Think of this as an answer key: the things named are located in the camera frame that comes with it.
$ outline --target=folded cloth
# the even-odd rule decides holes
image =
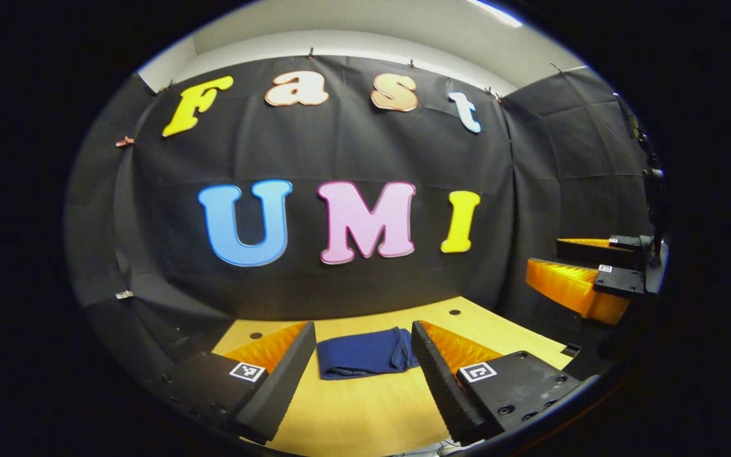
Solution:
[[[419,366],[411,333],[394,327],[383,332],[340,336],[317,344],[317,364],[325,380],[402,373]]]

